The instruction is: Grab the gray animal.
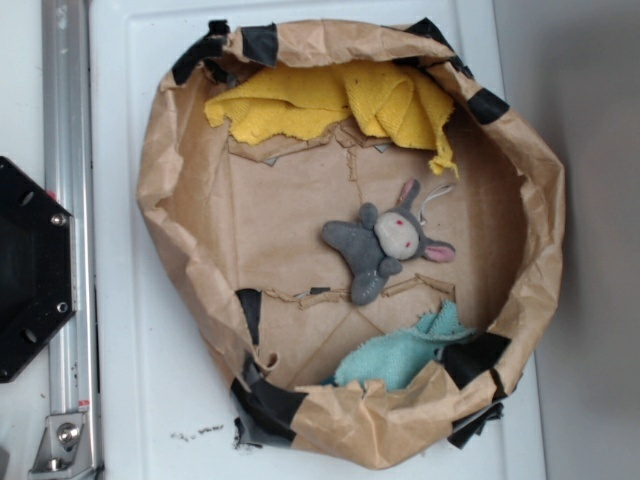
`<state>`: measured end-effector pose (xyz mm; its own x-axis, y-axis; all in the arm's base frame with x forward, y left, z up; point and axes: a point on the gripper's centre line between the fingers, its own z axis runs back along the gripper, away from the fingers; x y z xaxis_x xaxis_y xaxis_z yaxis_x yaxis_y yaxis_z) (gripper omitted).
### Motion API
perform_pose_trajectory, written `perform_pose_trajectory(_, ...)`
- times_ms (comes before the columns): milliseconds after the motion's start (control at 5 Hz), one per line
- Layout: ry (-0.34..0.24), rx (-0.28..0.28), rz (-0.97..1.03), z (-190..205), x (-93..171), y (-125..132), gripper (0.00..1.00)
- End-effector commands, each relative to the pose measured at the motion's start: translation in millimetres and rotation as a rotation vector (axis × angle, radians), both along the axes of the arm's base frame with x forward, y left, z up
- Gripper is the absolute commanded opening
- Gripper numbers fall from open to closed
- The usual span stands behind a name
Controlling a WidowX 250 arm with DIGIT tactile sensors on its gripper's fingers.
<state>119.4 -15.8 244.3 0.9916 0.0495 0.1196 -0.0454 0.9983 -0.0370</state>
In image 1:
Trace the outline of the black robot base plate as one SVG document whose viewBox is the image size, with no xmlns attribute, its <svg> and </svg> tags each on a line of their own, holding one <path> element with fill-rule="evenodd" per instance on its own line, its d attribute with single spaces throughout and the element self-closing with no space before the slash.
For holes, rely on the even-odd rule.
<svg viewBox="0 0 640 480">
<path fill-rule="evenodd" d="M 14 381 L 75 311 L 72 219 L 1 159 L 1 382 Z"/>
</svg>

